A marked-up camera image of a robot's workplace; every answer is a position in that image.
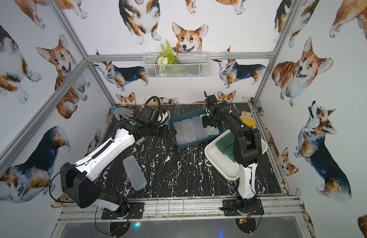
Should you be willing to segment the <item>clear case with red pen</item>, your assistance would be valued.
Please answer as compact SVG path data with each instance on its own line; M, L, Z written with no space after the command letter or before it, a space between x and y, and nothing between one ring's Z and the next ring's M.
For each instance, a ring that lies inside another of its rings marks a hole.
M173 122L173 127L176 130L176 142L178 145L187 144L187 138L185 131L183 129L183 123L182 122Z

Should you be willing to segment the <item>clear case with barcode label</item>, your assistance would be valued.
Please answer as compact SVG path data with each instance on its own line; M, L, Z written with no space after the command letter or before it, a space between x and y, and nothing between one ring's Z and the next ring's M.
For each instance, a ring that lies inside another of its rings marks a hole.
M218 135L219 134L219 129L217 127L210 127L210 126L207 126L205 128L205 131L206 131L206 134L208 136L213 136L213 135Z

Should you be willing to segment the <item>dark green case with pens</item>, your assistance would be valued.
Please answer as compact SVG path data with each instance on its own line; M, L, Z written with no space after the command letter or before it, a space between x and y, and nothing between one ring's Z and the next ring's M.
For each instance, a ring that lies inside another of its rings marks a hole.
M224 133L223 137L220 138L215 144L218 150L222 154L226 154L226 150L234 145L235 137L231 132Z

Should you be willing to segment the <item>clear rounded case front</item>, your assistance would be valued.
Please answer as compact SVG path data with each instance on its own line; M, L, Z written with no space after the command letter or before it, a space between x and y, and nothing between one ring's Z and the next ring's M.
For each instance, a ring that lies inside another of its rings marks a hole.
M147 181L134 156L129 156L123 160L123 166L134 190L139 191L145 188Z

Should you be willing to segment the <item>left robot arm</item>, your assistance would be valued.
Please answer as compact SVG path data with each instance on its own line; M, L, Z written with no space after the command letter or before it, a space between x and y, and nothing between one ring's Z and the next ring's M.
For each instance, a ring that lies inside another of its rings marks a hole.
M175 129L168 125L143 125L134 119L118 122L117 130L104 144L75 164L65 163L60 169L61 189L80 208L96 206L118 213L129 213L129 201L118 193L104 191L95 184L100 173L124 150L142 137L172 139Z

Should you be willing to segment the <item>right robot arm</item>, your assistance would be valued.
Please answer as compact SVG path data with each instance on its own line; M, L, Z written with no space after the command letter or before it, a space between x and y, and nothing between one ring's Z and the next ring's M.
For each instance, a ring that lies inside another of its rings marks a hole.
M227 102L218 101L215 95L205 95L205 105L207 115L202 118L203 125L222 125L234 136L233 156L240 171L235 210L246 214L258 204L255 178L258 161L263 155L260 131L247 126Z

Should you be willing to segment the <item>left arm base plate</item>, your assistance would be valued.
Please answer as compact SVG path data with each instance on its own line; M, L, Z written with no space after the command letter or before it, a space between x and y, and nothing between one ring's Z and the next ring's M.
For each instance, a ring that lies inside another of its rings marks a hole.
M101 219L102 220L115 220L115 219L141 219L144 212L144 202L130 202L126 205L121 205L116 211L110 211L104 209Z

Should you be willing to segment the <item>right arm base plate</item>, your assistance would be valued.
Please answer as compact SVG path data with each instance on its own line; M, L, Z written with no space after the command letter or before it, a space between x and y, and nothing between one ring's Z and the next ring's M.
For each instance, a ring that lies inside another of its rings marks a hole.
M250 199L226 199L222 201L220 210L224 212L225 216L247 216L264 215L264 209L261 201L257 197Z

